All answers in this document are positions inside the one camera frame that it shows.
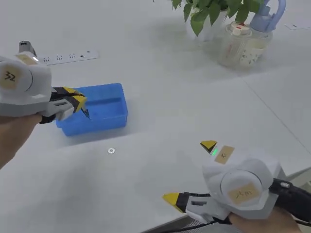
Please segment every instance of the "potted plant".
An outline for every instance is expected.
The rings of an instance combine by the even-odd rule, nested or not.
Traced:
[[[182,0],[172,0],[177,9]],[[257,13],[264,0],[184,0],[184,19],[187,32],[200,41],[214,38],[225,17],[233,17],[238,23],[244,23],[249,12]]]

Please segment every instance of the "blue tray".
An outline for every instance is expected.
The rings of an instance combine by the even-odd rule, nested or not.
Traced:
[[[90,120],[79,111],[68,119],[56,121],[66,136],[111,130],[126,126],[127,107],[120,83],[75,88],[87,97]]]

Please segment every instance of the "white table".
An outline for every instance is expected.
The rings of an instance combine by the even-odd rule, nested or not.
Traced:
[[[287,175],[311,167],[311,155],[244,80],[186,38],[169,1],[7,4],[4,55],[24,39],[44,54],[98,49],[100,59],[53,66],[53,86],[120,82],[129,118],[123,130],[73,138],[37,126],[0,171],[2,232],[138,233],[176,220],[183,215],[161,197],[207,191],[202,140],[264,148]]]
[[[288,1],[269,51],[243,80],[274,112],[297,140],[311,151],[311,29],[290,31],[283,23],[309,21],[310,1]]]

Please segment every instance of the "washer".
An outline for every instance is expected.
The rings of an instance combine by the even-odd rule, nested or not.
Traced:
[[[109,153],[109,154],[114,154],[115,151],[116,151],[116,150],[115,150],[114,148],[109,148],[108,153]]]

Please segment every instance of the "human hand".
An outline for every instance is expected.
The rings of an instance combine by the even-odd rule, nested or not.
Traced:
[[[40,115],[0,116],[0,169],[14,158],[41,120]]]
[[[235,214],[229,219],[244,233],[301,233],[292,215],[277,207],[264,220],[248,220]]]

